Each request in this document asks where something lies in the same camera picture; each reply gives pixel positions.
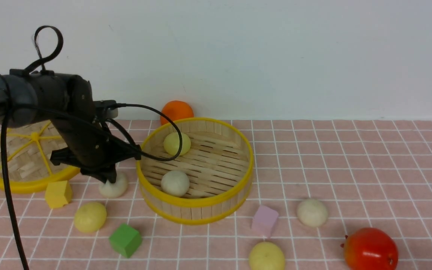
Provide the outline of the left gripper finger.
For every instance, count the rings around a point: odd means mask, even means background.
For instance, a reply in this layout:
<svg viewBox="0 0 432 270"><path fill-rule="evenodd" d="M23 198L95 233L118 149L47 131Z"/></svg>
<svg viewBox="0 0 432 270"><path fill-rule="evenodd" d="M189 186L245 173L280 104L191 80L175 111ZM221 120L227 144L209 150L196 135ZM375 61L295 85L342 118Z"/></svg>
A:
<svg viewBox="0 0 432 270"><path fill-rule="evenodd" d="M109 165L98 169L98 180L101 181L101 183L115 183L117 176L115 165Z"/></svg>

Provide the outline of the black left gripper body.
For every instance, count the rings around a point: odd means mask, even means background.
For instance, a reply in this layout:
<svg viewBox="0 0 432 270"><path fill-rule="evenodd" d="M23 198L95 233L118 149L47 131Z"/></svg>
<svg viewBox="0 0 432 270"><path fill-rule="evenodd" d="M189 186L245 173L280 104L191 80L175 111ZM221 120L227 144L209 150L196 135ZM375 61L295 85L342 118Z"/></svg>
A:
<svg viewBox="0 0 432 270"><path fill-rule="evenodd" d="M50 121L67 147L50 155L53 165L79 168L84 176L115 177L116 164L127 159L141 160L141 147L113 136L108 128L61 112L51 112Z"/></svg>

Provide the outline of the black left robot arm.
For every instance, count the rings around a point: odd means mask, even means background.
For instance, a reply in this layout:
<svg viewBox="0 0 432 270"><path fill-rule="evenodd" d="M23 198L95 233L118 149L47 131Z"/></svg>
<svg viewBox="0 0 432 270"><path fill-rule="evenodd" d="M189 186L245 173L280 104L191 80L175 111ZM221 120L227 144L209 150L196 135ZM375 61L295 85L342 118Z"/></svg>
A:
<svg viewBox="0 0 432 270"><path fill-rule="evenodd" d="M0 124L22 128L51 121L66 147L53 151L53 165L79 168L85 176L116 181L116 164L140 160L141 147L111 134L106 119L117 116L116 101L94 101L89 81L79 75L34 73L0 76Z"/></svg>

